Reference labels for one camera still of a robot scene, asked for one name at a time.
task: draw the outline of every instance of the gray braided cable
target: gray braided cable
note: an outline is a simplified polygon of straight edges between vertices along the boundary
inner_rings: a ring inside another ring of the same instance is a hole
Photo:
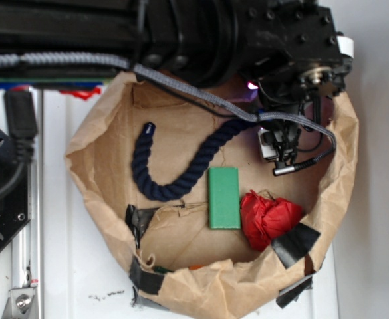
[[[104,53],[87,53],[87,52],[49,52],[49,53],[25,53],[21,56],[16,54],[1,54],[0,55],[0,69],[13,68],[20,64],[26,64],[29,66],[50,66],[50,65],[102,65],[112,66],[122,70],[128,70],[130,68],[130,61],[127,58],[116,56],[113,54]],[[149,80],[163,84],[174,90],[189,94],[196,98],[208,101],[212,104],[221,106],[222,108],[235,114],[237,117],[248,122],[262,122],[267,120],[288,120],[304,126],[308,126],[324,135],[327,135],[332,141],[332,149],[327,150],[314,157],[319,161],[321,158],[332,153],[336,149],[336,137],[328,129],[322,127],[319,124],[310,121],[304,116],[297,114],[288,114],[284,112],[266,112],[260,115],[248,113],[236,105],[216,96],[211,93],[200,90],[189,84],[180,82],[166,76],[151,68],[146,68],[141,64],[136,64],[133,71]]]

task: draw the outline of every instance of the cable connector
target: cable connector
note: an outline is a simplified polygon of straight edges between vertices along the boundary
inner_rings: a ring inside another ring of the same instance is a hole
[[[33,140],[37,125],[32,94],[27,91],[7,91],[4,100],[10,137],[13,140]]]
[[[275,177],[282,176],[290,173],[295,173],[296,171],[301,171],[303,169],[307,169],[313,165],[317,164],[317,160],[315,158],[308,159],[307,161],[303,161],[302,163],[286,165],[284,162],[275,162],[275,169],[273,169],[273,174]]]

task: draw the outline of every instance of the orange object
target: orange object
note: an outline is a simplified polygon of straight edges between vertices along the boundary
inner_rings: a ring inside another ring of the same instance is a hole
[[[188,267],[188,269],[190,269],[190,270],[197,270],[197,269],[203,268],[204,266],[205,265],[194,265],[194,266]]]

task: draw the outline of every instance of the black tape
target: black tape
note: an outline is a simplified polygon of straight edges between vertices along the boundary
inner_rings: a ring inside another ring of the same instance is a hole
[[[151,301],[150,299],[144,298],[143,296],[140,296],[138,294],[138,291],[134,288],[134,298],[132,299],[132,307],[134,307],[136,304],[139,304],[140,306],[145,306],[153,309],[158,310],[164,310],[169,311],[166,307],[163,307],[162,305],[158,304],[157,302]]]
[[[148,294],[159,294],[165,276],[143,271],[138,259],[134,257],[130,266],[129,278],[136,288]]]
[[[312,275],[306,277],[305,279],[302,279],[300,283],[294,287],[293,289],[289,290],[288,292],[283,293],[278,297],[275,302],[279,305],[281,309],[284,309],[288,304],[290,304],[292,301],[297,300],[299,295],[306,289],[310,289],[313,287],[313,278]]]
[[[288,233],[273,239],[271,245],[280,261],[288,269],[305,257],[319,237],[318,231],[299,223]]]
[[[135,237],[136,248],[140,248],[140,241],[146,232],[154,213],[158,208],[137,209],[133,205],[128,205],[126,208],[125,222]]]

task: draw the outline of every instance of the small light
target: small light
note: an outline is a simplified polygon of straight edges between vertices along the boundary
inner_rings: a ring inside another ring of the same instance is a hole
[[[250,90],[257,90],[259,87],[257,85],[254,85],[252,82],[248,82],[247,83],[247,87],[250,89]]]

